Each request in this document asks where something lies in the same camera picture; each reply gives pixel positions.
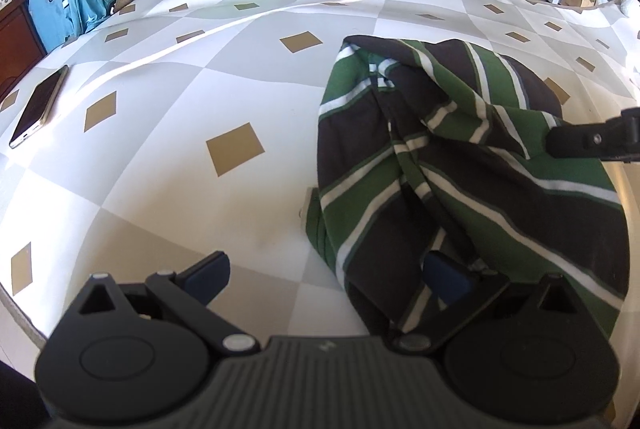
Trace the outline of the white grey diamond tablecloth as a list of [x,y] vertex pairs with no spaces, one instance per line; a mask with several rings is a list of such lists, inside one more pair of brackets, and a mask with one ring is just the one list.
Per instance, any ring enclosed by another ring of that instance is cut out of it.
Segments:
[[214,310],[260,339],[363,325],[300,221],[343,39],[460,38],[519,60],[564,117],[639,101],[639,8],[532,0],[134,0],[54,50],[1,104],[9,141],[39,82],[49,121],[1,149],[1,303],[39,349],[92,273],[140,282],[228,253]]

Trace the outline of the dark red wooden cabinet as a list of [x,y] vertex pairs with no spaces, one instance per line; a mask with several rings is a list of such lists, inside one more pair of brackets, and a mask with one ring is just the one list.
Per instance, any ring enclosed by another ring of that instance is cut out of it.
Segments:
[[47,55],[28,12],[28,0],[12,0],[0,18],[0,98]]

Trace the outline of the green black striped shirt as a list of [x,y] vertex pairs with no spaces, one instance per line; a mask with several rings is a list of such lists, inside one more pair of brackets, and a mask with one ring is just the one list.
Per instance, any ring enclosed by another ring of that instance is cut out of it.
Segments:
[[345,38],[305,230],[370,333],[405,322],[432,248],[518,282],[561,273],[613,331],[627,220],[599,160],[548,154],[561,123],[554,93],[511,56],[459,39]]

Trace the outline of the gold smartphone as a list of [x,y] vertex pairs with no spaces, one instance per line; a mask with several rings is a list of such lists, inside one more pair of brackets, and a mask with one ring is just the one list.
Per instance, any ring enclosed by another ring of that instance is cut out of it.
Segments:
[[47,123],[69,71],[70,68],[63,65],[35,86],[9,142],[11,149],[17,148]]

